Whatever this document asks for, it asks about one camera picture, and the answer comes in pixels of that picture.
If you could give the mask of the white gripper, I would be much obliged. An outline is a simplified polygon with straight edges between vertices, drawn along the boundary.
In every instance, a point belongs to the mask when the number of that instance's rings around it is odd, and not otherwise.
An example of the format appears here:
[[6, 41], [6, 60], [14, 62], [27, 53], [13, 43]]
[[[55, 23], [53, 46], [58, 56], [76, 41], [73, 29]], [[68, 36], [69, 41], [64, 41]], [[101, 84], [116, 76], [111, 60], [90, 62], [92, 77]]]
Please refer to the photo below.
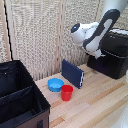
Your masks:
[[102, 55], [102, 52], [101, 52], [100, 49], [96, 50], [96, 51], [93, 52], [93, 53], [94, 53], [94, 57], [95, 57], [96, 59], [99, 58], [99, 57], [101, 57], [101, 55]]

